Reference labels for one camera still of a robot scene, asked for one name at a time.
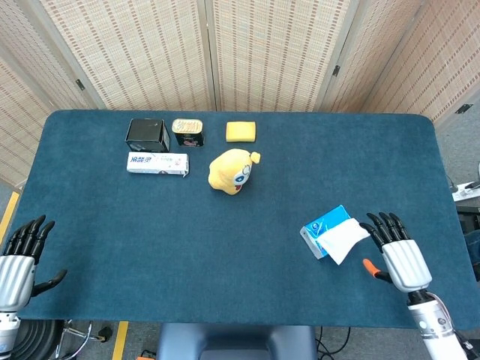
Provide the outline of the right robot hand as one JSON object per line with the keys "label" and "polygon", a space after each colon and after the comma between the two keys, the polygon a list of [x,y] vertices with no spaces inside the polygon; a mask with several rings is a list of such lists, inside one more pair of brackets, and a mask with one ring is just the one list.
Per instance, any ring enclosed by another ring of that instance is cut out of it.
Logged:
{"label": "right robot hand", "polygon": [[372,221],[361,223],[387,266],[386,271],[378,269],[369,259],[362,263],[367,272],[376,279],[393,284],[402,293],[414,293],[426,290],[432,281],[432,275],[425,258],[407,232],[401,219],[394,213],[368,213]]}

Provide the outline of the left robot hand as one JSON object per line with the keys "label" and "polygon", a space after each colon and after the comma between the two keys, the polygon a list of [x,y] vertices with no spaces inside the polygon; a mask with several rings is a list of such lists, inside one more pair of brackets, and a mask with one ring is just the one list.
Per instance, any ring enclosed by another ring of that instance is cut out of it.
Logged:
{"label": "left robot hand", "polygon": [[35,283],[36,270],[50,231],[55,226],[46,216],[30,220],[14,230],[1,254],[1,312],[16,313],[32,297],[56,287],[68,271],[60,270],[52,279]]}

